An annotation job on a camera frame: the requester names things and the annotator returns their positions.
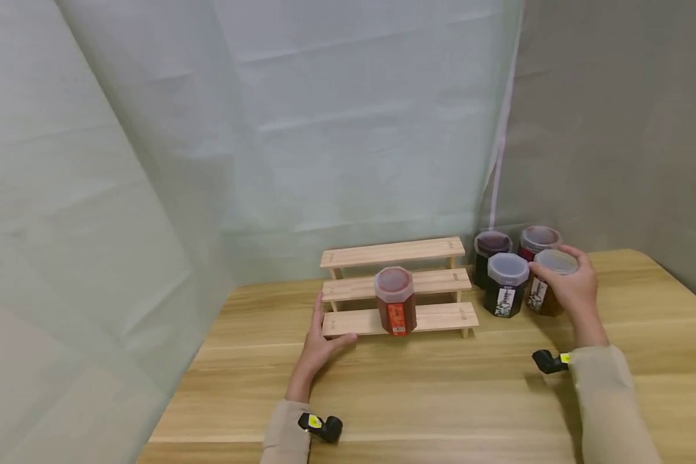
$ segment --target wrist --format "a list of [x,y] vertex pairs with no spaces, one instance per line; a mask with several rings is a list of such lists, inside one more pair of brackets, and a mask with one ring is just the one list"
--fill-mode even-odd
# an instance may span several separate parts
[[296,365],[294,367],[294,371],[291,372],[289,386],[286,387],[284,399],[289,401],[297,401],[300,403],[308,403],[313,380],[313,373],[299,365]]
[[570,322],[574,328],[576,347],[607,347],[611,345],[606,335],[606,328],[603,327],[597,312],[571,313]]

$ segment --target wooden plank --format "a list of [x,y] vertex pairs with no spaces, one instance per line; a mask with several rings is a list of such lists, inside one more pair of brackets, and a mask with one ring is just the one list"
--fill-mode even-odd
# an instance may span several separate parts
[[465,254],[464,245],[459,237],[432,238],[397,244],[328,249],[322,254],[320,267],[351,267],[410,259],[448,258]]
[[[416,307],[416,314],[418,326],[414,332],[451,331],[479,326],[477,314],[469,302],[421,305]],[[378,309],[327,313],[322,323],[322,332],[324,336],[338,336],[343,333],[387,333],[382,327]]]
[[[412,273],[415,293],[446,293],[471,290],[472,283],[466,269],[439,269]],[[325,280],[322,284],[323,302],[347,302],[374,298],[374,278],[358,277]]]

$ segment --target fabric backdrop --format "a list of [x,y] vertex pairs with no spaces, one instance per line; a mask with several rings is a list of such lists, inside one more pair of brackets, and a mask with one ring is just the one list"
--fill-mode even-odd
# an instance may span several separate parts
[[527,1],[501,166],[481,226],[638,249],[696,293],[696,1]]
[[518,0],[0,0],[0,464],[133,462],[235,284],[469,234]]
[[237,284],[474,227],[518,0],[58,4],[173,225],[218,221]]

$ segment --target sleeve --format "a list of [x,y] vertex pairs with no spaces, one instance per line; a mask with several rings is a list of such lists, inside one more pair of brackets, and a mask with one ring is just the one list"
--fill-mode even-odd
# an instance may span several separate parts
[[578,348],[570,370],[581,406],[584,463],[662,463],[640,415],[623,353],[614,346]]
[[309,405],[281,400],[271,415],[263,440],[260,464],[306,464],[310,435],[297,424]]

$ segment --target plastic jar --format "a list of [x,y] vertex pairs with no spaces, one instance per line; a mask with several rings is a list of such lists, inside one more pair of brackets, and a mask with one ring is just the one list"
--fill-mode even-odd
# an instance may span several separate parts
[[477,255],[472,280],[477,287],[484,289],[488,282],[488,259],[498,253],[510,253],[513,250],[513,240],[499,231],[484,231],[474,238],[474,250]]
[[374,292],[384,331],[406,336],[418,326],[412,274],[402,267],[386,267],[374,277]]
[[[579,269],[579,264],[574,256],[560,252],[556,249],[545,249],[534,256],[534,262],[539,263],[560,275],[572,274]],[[565,309],[557,301],[557,297],[543,280],[535,275],[532,279],[532,289],[526,298],[526,304],[537,314],[542,316],[559,316]]]
[[498,253],[488,260],[485,309],[494,316],[518,314],[528,283],[528,262],[513,253]]
[[562,244],[562,235],[547,226],[526,227],[521,233],[518,255],[532,262],[534,256],[545,249],[557,249]]

